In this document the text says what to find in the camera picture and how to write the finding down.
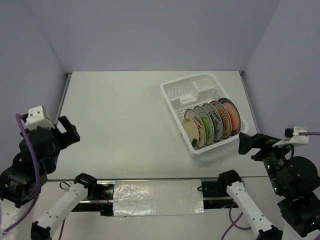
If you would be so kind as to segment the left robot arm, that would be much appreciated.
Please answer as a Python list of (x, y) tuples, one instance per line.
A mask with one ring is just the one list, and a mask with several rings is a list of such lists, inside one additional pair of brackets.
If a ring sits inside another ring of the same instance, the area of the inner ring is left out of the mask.
[(58, 118), (65, 132), (52, 122), (44, 126), (37, 122), (32, 129), (27, 126), (32, 117), (33, 113), (16, 115), (23, 137), (20, 152), (0, 175), (2, 240), (50, 240), (57, 230), (63, 230), (66, 218), (82, 200), (98, 194), (97, 179), (81, 173), (51, 209), (33, 219), (41, 188), (47, 183), (47, 176), (56, 170), (59, 154), (79, 142), (80, 135), (66, 116)]

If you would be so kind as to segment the orange sunburst plate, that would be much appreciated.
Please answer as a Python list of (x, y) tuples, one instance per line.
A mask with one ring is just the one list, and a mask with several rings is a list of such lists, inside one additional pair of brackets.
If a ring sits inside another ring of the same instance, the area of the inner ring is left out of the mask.
[(229, 115), (229, 112), (227, 109), (217, 100), (213, 100), (210, 102), (210, 104), (217, 110), (219, 113), (222, 124), (223, 124), (223, 134), (222, 139), (225, 140), (231, 136), (232, 132), (232, 121)]

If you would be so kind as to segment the lime green plate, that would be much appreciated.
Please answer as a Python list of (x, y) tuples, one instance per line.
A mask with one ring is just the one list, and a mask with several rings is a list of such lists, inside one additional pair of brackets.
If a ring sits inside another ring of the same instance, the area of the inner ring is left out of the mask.
[(204, 124), (205, 135), (206, 135), (205, 145), (209, 146), (213, 144), (214, 137), (215, 137), (215, 128), (214, 128), (212, 119), (209, 116), (208, 112), (202, 106), (197, 105), (193, 109), (200, 116), (202, 123)]

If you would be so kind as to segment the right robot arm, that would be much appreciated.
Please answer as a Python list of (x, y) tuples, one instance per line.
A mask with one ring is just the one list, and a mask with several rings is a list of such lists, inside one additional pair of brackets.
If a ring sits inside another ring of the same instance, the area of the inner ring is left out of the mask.
[(320, 199), (314, 190), (320, 186), (317, 167), (309, 159), (296, 156), (295, 147), (307, 145), (310, 132), (287, 128), (285, 140), (257, 133), (239, 133), (238, 153), (258, 152), (251, 156), (262, 162), (283, 218), (283, 230), (278, 229), (258, 208), (235, 170), (218, 177), (217, 190), (230, 196), (249, 223), (257, 240), (316, 240), (320, 237)]

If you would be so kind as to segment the cream plate with black blot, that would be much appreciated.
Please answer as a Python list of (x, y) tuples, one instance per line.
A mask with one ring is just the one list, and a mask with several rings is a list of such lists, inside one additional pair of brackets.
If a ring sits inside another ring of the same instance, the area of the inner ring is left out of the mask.
[(181, 125), (186, 132), (193, 148), (201, 149), (203, 147), (203, 129), (193, 119), (185, 117)]

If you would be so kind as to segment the teal patterned plate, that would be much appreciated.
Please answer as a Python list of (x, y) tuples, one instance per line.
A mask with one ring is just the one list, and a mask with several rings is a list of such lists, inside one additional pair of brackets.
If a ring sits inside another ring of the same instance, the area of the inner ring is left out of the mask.
[(211, 117), (211, 120), (213, 122), (214, 126), (214, 142), (218, 143), (222, 140), (223, 138), (223, 123), (222, 123), (222, 118), (220, 114), (218, 113), (217, 109), (209, 103), (204, 103), (202, 107), (208, 112), (209, 116)]

